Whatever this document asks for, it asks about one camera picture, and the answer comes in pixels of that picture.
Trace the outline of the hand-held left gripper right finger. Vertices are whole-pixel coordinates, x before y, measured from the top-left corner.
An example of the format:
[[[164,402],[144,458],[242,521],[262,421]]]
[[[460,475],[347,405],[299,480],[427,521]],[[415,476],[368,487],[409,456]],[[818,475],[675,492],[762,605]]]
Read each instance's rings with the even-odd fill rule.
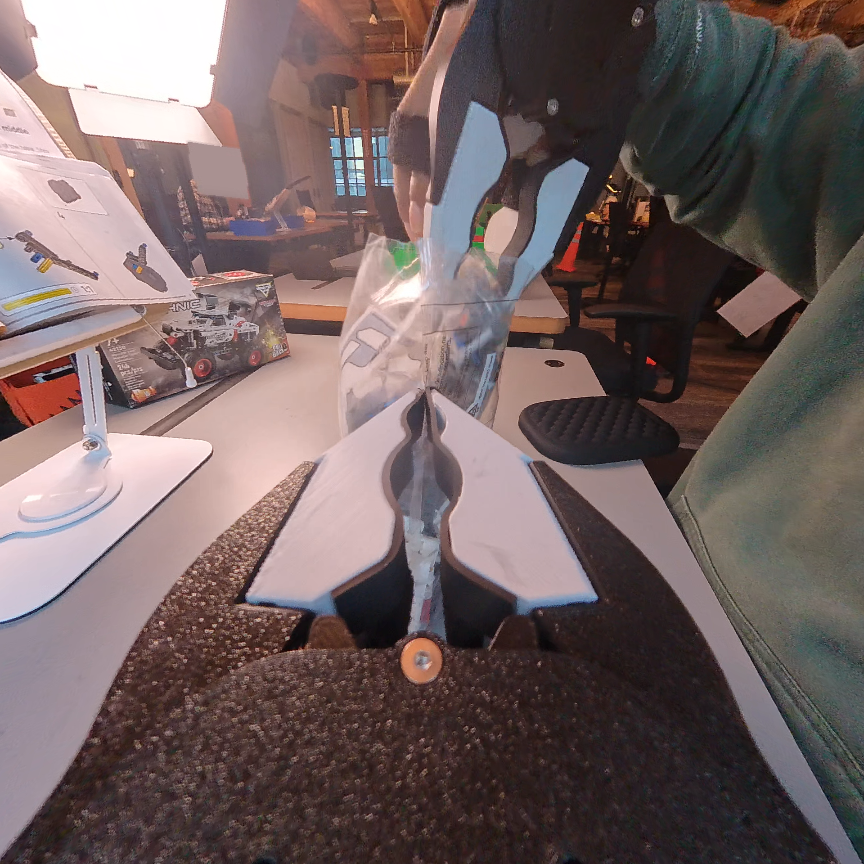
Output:
[[[598,600],[534,468],[508,441],[433,392],[447,640],[481,644],[512,614]]]

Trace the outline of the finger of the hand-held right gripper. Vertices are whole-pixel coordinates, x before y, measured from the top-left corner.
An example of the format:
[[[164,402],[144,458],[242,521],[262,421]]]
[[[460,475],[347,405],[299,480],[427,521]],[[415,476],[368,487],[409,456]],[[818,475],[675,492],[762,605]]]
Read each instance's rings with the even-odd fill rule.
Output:
[[[436,165],[424,207],[424,236],[438,279],[455,277],[473,239],[474,216],[508,157],[498,115],[480,103],[452,106],[440,100]]]
[[[575,158],[556,158],[528,169],[522,183],[517,223],[508,243],[508,299],[525,286],[553,256],[567,218],[589,174]]]

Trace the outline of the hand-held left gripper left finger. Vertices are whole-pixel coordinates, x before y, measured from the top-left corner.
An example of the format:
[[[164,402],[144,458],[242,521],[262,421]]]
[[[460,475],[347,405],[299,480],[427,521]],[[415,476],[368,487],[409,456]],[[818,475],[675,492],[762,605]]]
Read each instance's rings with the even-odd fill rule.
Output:
[[[406,634],[413,579],[397,498],[425,413],[424,392],[410,392],[317,460],[256,567],[249,604],[336,614],[363,644]]]

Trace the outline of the large clear plastic bag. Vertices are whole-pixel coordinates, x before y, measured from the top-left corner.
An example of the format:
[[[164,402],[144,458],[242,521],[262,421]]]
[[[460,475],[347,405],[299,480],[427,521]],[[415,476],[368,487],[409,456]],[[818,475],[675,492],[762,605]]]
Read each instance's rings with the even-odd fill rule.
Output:
[[[459,260],[439,245],[373,236],[355,280],[340,337],[340,428],[328,491],[342,507],[346,549],[365,557],[351,571],[349,612],[361,631],[375,615],[402,633],[426,592],[439,600],[432,630],[459,647],[481,647],[513,604],[458,574],[444,514],[457,494],[436,479],[426,430],[433,390],[491,428],[515,299],[484,252]]]

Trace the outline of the toy truck box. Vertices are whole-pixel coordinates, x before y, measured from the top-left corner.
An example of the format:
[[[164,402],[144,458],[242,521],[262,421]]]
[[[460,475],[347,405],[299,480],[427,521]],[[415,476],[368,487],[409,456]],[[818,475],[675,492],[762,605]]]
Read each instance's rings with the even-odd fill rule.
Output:
[[[150,328],[99,345],[107,399],[136,408],[289,355],[272,275],[234,270],[193,278],[195,296]]]

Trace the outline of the instruction booklet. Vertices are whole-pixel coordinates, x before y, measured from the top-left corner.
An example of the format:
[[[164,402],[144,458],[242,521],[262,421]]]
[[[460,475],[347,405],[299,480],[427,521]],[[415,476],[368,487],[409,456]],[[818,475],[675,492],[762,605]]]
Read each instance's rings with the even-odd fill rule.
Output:
[[[188,277],[113,176],[68,158],[2,73],[2,335],[102,307],[192,297]]]

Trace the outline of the person's right hand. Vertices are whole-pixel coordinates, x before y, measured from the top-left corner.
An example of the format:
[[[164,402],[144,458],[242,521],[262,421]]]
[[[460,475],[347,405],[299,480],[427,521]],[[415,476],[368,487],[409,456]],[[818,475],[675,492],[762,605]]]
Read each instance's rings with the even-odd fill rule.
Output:
[[[410,239],[423,234],[430,176],[429,109],[439,70],[449,58],[475,2],[439,2],[428,26],[423,59],[393,114],[388,157],[393,164],[396,205]]]

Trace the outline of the window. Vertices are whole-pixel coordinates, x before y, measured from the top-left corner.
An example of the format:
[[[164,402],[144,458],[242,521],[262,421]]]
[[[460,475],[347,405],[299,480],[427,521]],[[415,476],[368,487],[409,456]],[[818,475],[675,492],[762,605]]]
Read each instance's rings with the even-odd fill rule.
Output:
[[[364,198],[373,186],[393,188],[392,164],[388,158],[389,136],[384,128],[374,128],[369,145],[364,144],[360,129],[345,137],[345,147],[336,130],[330,129],[334,187],[338,198],[347,193]]]

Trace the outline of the background wooden table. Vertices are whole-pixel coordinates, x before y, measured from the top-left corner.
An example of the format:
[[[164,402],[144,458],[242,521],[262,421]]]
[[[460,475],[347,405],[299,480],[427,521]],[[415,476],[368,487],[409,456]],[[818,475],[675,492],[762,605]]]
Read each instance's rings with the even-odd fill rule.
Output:
[[[275,286],[283,318],[294,332],[307,323],[340,325],[345,338],[368,337],[374,346],[393,337],[419,338],[436,329],[498,335],[505,329],[543,336],[563,332],[567,314],[541,276],[510,301],[495,256],[472,250],[463,256],[454,278],[440,280],[428,243],[416,246],[421,268],[411,276],[396,273],[385,239],[373,236],[362,252],[332,263],[334,277],[278,277]]]

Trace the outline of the white stand base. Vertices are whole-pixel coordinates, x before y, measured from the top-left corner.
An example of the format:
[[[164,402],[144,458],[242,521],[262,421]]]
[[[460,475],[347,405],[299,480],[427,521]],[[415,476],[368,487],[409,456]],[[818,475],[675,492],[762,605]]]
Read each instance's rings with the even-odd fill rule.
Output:
[[[1,489],[1,621],[49,604],[212,455],[207,441],[110,434],[101,362],[75,353],[81,443]]]

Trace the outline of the person's torso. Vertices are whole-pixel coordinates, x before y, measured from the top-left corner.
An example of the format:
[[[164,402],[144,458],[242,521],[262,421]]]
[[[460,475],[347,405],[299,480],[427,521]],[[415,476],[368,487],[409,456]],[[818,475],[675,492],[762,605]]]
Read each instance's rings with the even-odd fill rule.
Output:
[[[703,572],[862,856],[862,239],[670,497]]]

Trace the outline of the orange crate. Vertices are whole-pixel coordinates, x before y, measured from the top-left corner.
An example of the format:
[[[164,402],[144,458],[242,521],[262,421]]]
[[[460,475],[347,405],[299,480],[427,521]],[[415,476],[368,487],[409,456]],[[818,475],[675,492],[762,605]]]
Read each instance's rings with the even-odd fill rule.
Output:
[[[26,426],[81,404],[80,382],[70,356],[3,378],[1,391],[17,419]]]

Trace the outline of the bright light panel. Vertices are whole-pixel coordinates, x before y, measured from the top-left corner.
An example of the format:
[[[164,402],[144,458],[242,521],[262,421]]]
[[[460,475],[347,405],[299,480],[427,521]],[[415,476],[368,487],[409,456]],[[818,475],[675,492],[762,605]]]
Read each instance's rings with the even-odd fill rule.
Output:
[[[212,96],[225,1],[24,1],[37,72],[87,135],[220,146]]]

